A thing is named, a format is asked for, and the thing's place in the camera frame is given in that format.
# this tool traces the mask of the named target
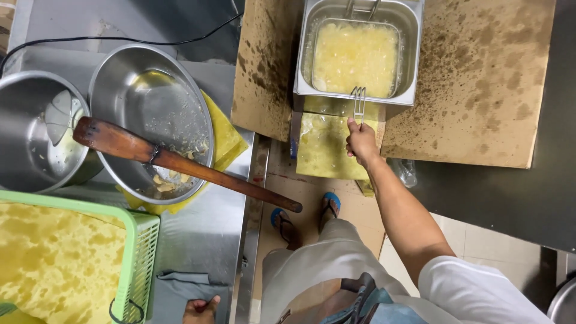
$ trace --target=white sleeve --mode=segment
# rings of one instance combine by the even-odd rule
[[[500,271],[456,257],[430,260],[418,288],[421,298],[463,322],[553,324]]]

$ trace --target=gray cloth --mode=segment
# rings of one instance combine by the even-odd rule
[[[225,324],[228,318],[227,285],[211,285],[207,273],[160,273],[154,283],[153,321],[158,324],[181,324],[189,300],[211,301],[220,296],[215,324]]]

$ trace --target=tiled floor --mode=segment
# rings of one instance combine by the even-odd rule
[[[357,227],[362,240],[375,256],[380,257],[379,260],[388,273],[398,279],[412,296],[419,296],[390,241],[384,240],[384,227],[376,200],[364,197],[353,180],[297,175],[295,161],[290,160],[288,154],[289,150],[285,144],[273,141],[266,188],[302,203],[304,207],[302,213],[289,214],[293,223],[302,230],[305,243],[316,241],[320,201],[324,193],[332,191],[338,195],[342,203],[340,217]],[[273,206],[264,204],[251,323],[260,321],[262,260],[271,250],[286,246],[270,224],[269,216],[273,209]],[[440,215],[432,214],[432,216],[458,257],[468,262],[499,269],[520,290],[527,287],[540,271],[540,246]]]

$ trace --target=black countertop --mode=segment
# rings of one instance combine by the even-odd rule
[[[557,0],[531,169],[416,162],[429,211],[576,251],[576,1]]]

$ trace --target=wooden spatula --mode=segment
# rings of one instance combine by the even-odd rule
[[[101,119],[81,117],[74,129],[73,138],[78,143],[102,153],[191,175],[295,213],[302,211],[302,204],[299,202],[186,159]]]

